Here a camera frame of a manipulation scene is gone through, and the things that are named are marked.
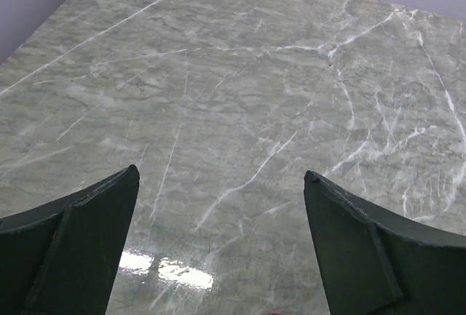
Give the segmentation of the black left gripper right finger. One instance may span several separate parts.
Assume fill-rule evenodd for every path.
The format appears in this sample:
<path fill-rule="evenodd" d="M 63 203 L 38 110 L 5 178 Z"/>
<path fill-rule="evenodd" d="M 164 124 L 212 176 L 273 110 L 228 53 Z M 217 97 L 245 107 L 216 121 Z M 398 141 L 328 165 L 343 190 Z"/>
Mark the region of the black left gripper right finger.
<path fill-rule="evenodd" d="M 331 314 L 464 314 L 465 237 L 404 218 L 314 171 L 304 201 Z"/>

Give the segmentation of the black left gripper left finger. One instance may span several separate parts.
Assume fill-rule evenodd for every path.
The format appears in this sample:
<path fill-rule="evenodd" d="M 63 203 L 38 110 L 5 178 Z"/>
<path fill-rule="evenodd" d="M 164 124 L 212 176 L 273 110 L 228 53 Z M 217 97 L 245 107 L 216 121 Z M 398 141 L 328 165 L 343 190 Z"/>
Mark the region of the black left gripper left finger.
<path fill-rule="evenodd" d="M 138 196 L 130 165 L 1 219 L 2 314 L 104 314 Z"/>

